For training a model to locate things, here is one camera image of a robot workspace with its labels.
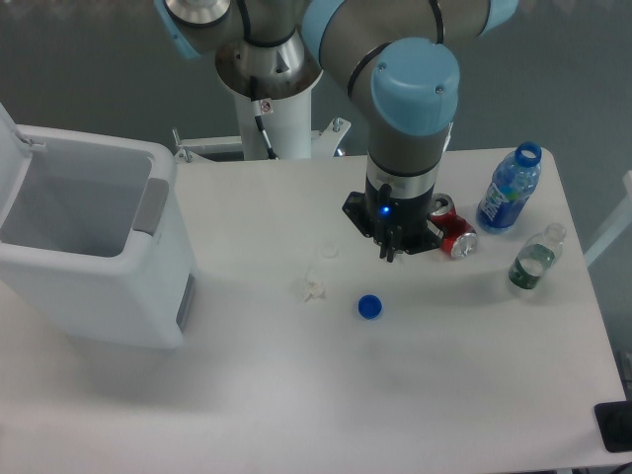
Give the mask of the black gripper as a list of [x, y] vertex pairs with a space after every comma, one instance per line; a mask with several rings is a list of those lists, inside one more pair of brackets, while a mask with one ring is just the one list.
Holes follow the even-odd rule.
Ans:
[[343, 213], [366, 238], [379, 247], [388, 263], [397, 253], [419, 254], [440, 247], [440, 230], [429, 222], [433, 190], [417, 197], [395, 197], [388, 184], [376, 188], [365, 181], [365, 192], [351, 192]]

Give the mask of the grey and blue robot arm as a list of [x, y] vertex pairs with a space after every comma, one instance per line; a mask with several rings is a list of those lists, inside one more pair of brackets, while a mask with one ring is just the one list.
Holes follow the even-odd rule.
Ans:
[[182, 54], [212, 53], [248, 160], [311, 158], [311, 92], [330, 76], [368, 126], [365, 189], [343, 210], [384, 260], [436, 249], [430, 221], [458, 104], [451, 47], [506, 22], [514, 1], [159, 1]]

